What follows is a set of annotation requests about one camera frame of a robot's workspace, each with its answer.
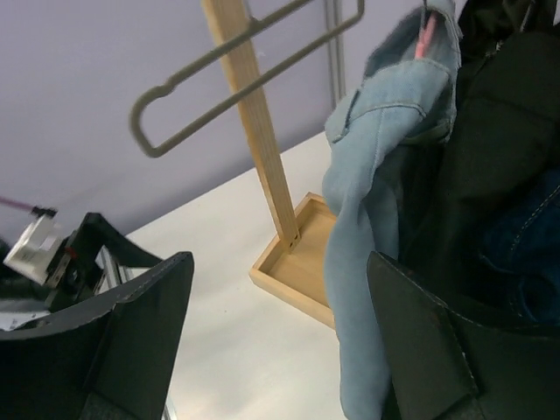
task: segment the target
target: dark blue jeans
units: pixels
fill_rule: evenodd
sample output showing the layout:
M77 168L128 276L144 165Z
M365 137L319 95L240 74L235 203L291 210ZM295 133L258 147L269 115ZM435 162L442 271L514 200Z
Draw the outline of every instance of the dark blue jeans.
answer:
M486 286L501 307L560 324L560 167L486 227L479 258L496 272Z

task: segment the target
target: jacket pocket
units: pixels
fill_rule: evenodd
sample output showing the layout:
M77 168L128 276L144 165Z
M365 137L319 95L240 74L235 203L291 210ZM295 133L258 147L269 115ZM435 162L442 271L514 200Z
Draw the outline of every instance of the jacket pocket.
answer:
M332 114L327 118L325 123L326 139L330 144L336 144L346 134L348 134L350 126L350 114L354 104L360 96L358 88L349 92L336 106Z

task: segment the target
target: light blue denim jacket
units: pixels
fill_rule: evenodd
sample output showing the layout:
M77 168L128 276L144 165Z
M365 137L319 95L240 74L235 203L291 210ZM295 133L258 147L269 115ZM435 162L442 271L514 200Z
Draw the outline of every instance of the light blue denim jacket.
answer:
M323 194L337 216L325 251L325 287L340 343L340 400L349 420L379 420L389 390L366 266L373 250L398 257L398 219L396 196L375 170L403 141L447 141L456 115L455 4L431 0L428 7L441 16L425 57L414 59L419 7L372 53L361 86L325 125L332 162Z

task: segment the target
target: wooden pole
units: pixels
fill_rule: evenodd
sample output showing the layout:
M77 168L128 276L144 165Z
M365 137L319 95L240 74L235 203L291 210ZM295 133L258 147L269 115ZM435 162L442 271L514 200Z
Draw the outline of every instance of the wooden pole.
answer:
M202 0L202 7L216 45L249 26L242 0ZM233 93L260 76L251 41L225 55L221 64ZM278 237L284 249L290 251L298 244L300 234L263 89L258 88L246 96L237 108Z

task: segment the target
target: seam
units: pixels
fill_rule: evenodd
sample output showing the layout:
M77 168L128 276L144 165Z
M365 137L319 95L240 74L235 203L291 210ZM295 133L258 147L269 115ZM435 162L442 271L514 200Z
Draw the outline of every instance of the seam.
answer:
M450 79L454 80L453 79L453 74L452 74L453 71L448 66L444 66L439 61L436 61L435 59L432 59L430 57L422 57L421 59L404 59L402 61L396 61L394 63L391 63L388 66L381 67L381 68L377 69L377 71L375 73L371 74L370 76L364 77L364 79L361 83L361 87L363 88L364 83L367 80L373 79L378 74L391 73L391 70L394 70L396 67L401 67L405 64L414 64L415 67L417 67L418 63L424 63L426 65L434 67L435 70L440 70L440 71L446 73L449 76Z
M416 104L416 103L409 103L409 102L389 102L389 103L383 103L381 105L375 105L372 108L368 108L366 110L364 110L363 112L361 112L360 114L356 115L355 117L351 118L350 123L353 123L354 121L356 121L358 118L362 118L365 114L368 114L370 112L373 111L377 111L380 109L388 109L388 108L408 108L408 109L415 109L418 114L422 117L425 118L426 117L426 113L424 111L424 109Z
M558 194L559 191L560 191L560 184L556 186L554 191L551 192L549 196L542 201L541 205L531 214L531 216L525 221L525 223L523 223L523 226L521 226L521 229L517 234L517 236L514 238L511 249L509 250L510 261L511 259L513 259L514 252L516 248L519 246L522 236L527 231L529 225L536 219L536 217L543 211L544 207L550 203L550 201L554 198L555 195Z
M346 118L344 119L344 129L347 129L352 123L352 111L356 106L358 98L361 96L361 88L356 89L353 93L352 100L348 104L348 110L346 111Z
M377 171L377 159L379 157L379 143L380 143L379 133L382 132L382 125L383 125L383 119L384 119L383 117L385 116L384 111L385 111L385 108L383 108L381 110L380 114L379 114L379 124L377 124L377 132L375 133L375 137L374 137L374 138L377 139L377 143L375 144L374 164L371 165L370 170L369 170L368 179L371 179L371 184L369 185L369 191L367 193L369 193L371 191L371 188L374 184L374 174Z
M461 65L461 50L459 45L461 36L459 35L460 27L455 23L455 13L450 14L447 10L443 10L436 5L430 6L429 9L443 16L447 37L451 38L449 39L451 41L451 50L455 53L455 61L458 64L457 69L459 69Z

